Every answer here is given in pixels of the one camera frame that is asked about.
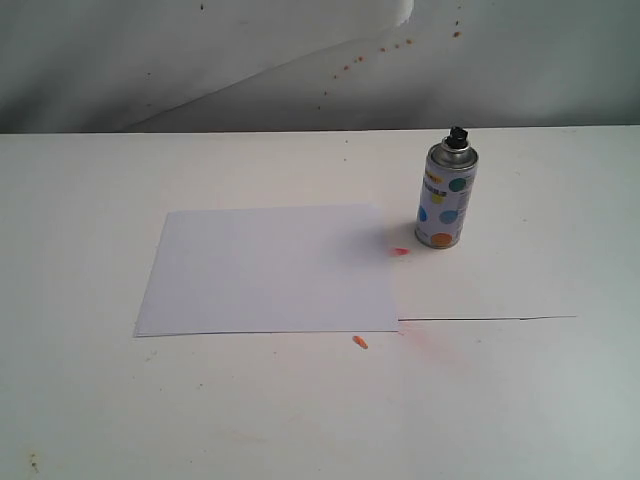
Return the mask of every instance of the white backdrop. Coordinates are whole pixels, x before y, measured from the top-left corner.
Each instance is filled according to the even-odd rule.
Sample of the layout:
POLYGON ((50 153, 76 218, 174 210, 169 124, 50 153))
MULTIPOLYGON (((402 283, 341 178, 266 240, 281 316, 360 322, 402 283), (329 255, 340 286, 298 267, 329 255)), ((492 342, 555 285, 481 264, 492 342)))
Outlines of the white backdrop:
POLYGON ((198 0, 179 15, 168 1, 63 3, 22 12, 19 28, 0 17, 14 25, 0 33, 3 131, 640 122, 634 0, 416 0, 399 26, 410 2, 210 0, 202 11, 198 0), (306 14, 291 14, 299 3, 306 14), (238 4, 242 15, 228 9, 238 4), (252 5, 266 13, 249 38, 252 5), (72 17, 66 43, 47 40, 72 17), (96 38, 101 48, 85 48, 96 38))

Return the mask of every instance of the white table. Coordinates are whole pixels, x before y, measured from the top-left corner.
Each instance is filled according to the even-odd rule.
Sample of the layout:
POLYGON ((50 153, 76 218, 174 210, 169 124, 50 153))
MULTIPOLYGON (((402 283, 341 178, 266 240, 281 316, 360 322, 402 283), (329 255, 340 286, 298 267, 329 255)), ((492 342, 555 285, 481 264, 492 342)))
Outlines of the white table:
POLYGON ((434 253, 410 223, 444 133, 0 137, 0 478, 640 478, 640 128, 472 131, 463 239, 434 253), (446 315, 434 295, 576 317, 403 322, 366 351, 132 338, 168 211, 353 202, 413 250, 401 318, 446 315), (425 291, 451 255, 496 268, 425 291))

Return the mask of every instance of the spray paint can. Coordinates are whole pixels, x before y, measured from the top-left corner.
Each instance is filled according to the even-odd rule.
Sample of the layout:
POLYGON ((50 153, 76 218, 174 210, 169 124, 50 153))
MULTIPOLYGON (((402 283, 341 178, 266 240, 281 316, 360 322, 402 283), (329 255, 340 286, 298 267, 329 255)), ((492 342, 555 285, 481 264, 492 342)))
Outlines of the spray paint can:
POLYGON ((458 243, 477 170, 478 153, 460 127, 451 128, 448 137, 429 149, 416 222, 418 240, 433 248, 458 243))

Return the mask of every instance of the spray can cap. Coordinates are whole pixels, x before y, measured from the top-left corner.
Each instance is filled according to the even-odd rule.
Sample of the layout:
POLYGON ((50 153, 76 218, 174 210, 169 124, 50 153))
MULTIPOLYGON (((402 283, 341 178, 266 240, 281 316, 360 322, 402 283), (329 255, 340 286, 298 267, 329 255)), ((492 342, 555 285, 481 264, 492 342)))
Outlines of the spray can cap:
POLYGON ((467 143, 467 131, 460 127, 451 127, 449 131, 449 136, 444 139, 444 143, 447 144, 449 148, 454 150, 460 150, 462 148, 466 148, 467 143))

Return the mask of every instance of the teal dot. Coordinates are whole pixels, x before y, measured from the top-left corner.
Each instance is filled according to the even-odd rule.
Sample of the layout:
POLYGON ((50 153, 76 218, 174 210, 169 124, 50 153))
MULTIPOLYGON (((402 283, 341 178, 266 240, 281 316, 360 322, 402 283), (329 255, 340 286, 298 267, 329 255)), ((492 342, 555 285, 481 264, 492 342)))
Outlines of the teal dot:
POLYGON ((446 224, 455 222, 457 218, 458 212, 455 210, 445 210, 440 214, 440 221, 446 224))
POLYGON ((454 178, 449 182, 449 189, 452 192, 459 192, 467 186, 467 181, 464 178, 454 178))

